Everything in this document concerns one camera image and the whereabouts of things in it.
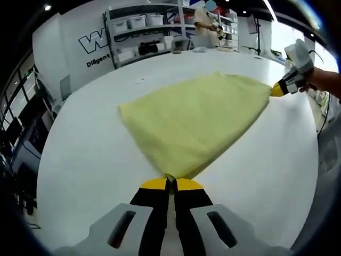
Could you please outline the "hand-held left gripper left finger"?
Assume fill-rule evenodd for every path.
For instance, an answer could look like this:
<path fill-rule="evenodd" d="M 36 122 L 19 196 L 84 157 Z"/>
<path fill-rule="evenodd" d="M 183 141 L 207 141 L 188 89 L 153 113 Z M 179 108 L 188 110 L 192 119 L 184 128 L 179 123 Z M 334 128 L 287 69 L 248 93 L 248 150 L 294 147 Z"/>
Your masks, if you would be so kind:
<path fill-rule="evenodd" d="M 142 184 L 130 203 L 120 203 L 90 226 L 88 236 L 54 255 L 160 255 L 167 227 L 170 181 Z"/>

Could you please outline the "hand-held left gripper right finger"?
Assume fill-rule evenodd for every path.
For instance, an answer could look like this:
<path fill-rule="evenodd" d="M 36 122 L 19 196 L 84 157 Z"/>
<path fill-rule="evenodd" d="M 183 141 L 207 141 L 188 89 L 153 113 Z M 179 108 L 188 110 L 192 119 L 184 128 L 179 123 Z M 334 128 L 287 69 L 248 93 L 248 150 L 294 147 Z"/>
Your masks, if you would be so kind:
<path fill-rule="evenodd" d="M 202 185 L 184 178 L 173 182 L 178 230 L 184 255 L 292 255 L 270 246 L 254 228 L 222 204 L 213 204 Z"/>

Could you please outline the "person's right hand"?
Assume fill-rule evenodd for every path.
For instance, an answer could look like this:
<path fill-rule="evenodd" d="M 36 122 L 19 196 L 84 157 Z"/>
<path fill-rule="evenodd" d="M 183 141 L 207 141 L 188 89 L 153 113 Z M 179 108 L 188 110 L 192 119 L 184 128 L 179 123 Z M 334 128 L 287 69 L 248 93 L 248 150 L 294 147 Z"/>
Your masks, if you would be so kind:
<path fill-rule="evenodd" d="M 298 91 L 303 93 L 308 91 L 309 89 L 324 91 L 323 85 L 320 85 L 323 70 L 317 67 L 314 67 L 308 73 L 304 75 L 306 79 L 306 83 L 303 87 L 301 87 Z"/>

